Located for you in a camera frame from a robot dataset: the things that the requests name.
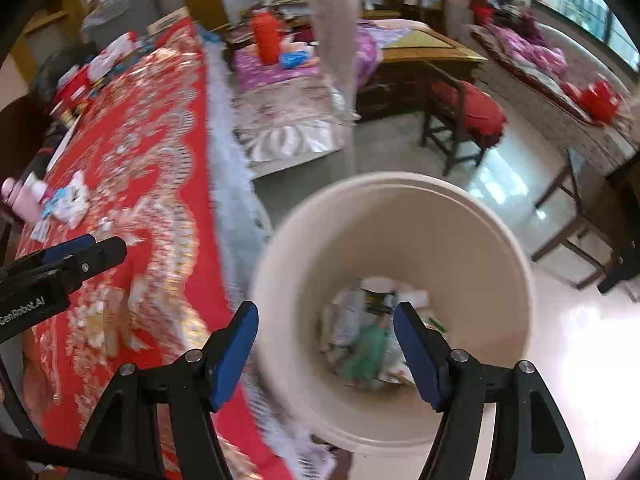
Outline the white ornate chair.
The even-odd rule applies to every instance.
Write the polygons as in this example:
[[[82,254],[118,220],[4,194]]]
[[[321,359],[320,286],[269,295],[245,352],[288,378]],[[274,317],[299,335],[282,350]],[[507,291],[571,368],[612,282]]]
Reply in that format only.
[[[342,96],[338,107],[344,125],[346,172],[357,173],[355,154],[356,54],[361,0],[308,0],[314,39],[319,43],[322,72]]]

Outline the red plastic bag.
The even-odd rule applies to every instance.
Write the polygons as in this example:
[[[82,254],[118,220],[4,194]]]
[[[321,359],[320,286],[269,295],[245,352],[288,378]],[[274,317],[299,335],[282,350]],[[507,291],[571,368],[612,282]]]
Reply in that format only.
[[[578,89],[568,81],[560,87],[595,122],[609,125],[622,104],[622,96],[615,92],[606,79],[599,79],[585,89]]]

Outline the floral sofa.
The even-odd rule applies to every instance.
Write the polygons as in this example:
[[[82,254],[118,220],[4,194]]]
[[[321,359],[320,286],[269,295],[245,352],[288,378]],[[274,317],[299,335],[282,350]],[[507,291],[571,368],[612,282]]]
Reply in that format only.
[[[639,149],[639,103],[612,70],[564,32],[538,26],[544,43],[524,47],[524,38],[498,25],[465,24],[461,39],[487,62],[480,80],[508,102],[557,151],[574,148],[604,174]],[[597,122],[577,103],[575,92],[606,82],[620,98],[612,120]]]

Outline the blue plastic bag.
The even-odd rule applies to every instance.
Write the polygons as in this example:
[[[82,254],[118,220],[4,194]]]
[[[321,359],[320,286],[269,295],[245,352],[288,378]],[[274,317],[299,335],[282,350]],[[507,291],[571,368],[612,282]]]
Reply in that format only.
[[[52,195],[50,200],[44,204],[43,210],[40,216],[41,220],[53,217],[58,221],[67,222],[70,218],[70,206],[72,206],[73,194],[70,192],[70,188],[59,188]]]

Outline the red thermos jug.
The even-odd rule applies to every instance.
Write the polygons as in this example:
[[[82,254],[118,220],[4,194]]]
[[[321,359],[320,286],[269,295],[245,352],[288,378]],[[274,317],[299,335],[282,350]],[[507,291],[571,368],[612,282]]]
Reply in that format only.
[[[266,8],[253,11],[250,27],[262,64],[277,64],[280,56],[280,22]]]

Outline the dark wooden stool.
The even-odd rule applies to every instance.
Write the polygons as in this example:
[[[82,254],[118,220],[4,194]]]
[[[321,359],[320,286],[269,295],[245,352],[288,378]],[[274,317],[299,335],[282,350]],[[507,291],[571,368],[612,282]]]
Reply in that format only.
[[[539,209],[556,191],[574,202],[573,218],[532,255],[537,262],[563,246],[593,267],[593,272],[574,287],[583,290],[610,280],[625,263],[639,255],[639,155],[608,174],[600,174],[584,156],[569,148],[564,166],[535,203]],[[611,249],[601,262],[576,244],[587,234],[595,235]]]

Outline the red floral tablecloth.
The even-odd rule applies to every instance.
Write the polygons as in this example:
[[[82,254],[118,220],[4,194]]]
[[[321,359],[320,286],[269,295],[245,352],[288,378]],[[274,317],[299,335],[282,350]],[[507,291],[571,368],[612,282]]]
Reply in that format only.
[[[56,187],[82,174],[89,206],[76,228],[53,222],[46,244],[119,237],[127,255],[28,332],[26,404],[47,442],[76,448],[104,390],[131,365],[153,393],[169,478],[215,430],[245,477],[286,479],[241,390],[219,411],[209,403],[204,346],[232,312],[208,188],[206,82],[202,40],[178,21],[105,87],[48,174]]]

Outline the small red cushioned chair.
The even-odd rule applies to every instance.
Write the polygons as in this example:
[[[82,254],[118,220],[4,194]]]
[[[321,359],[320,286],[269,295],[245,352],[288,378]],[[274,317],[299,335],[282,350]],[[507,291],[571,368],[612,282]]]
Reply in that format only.
[[[469,81],[424,63],[425,107],[420,145],[431,140],[445,155],[442,175],[462,162],[480,166],[506,128],[506,112],[486,92]]]

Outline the wooden side table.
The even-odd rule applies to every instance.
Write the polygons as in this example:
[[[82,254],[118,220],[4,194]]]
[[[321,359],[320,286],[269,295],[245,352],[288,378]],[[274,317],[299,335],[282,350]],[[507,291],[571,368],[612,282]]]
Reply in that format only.
[[[476,81],[486,58],[439,32],[412,30],[382,50],[382,62],[358,91],[356,111],[364,122],[422,110],[424,65],[450,76]]]

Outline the green cloth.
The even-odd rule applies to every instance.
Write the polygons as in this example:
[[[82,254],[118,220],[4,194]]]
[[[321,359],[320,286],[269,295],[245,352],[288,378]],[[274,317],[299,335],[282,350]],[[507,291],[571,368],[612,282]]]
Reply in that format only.
[[[384,362],[388,333],[387,325],[364,326],[352,350],[338,369],[341,378],[352,385],[370,387]]]

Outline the pink thermos bottle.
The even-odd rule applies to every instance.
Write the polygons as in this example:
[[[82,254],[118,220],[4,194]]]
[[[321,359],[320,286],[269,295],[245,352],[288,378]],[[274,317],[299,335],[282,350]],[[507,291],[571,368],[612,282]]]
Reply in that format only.
[[[2,200],[23,221],[35,224],[50,197],[47,183],[31,172],[24,181],[8,177],[2,183]]]

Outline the white knotted plastic bag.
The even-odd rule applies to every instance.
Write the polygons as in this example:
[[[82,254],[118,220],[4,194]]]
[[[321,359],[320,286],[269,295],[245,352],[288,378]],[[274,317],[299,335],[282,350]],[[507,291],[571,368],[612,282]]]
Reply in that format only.
[[[81,170],[75,171],[66,185],[73,194],[72,206],[70,206],[70,218],[64,223],[69,229],[76,229],[84,220],[90,205],[89,188],[85,182],[85,175]]]

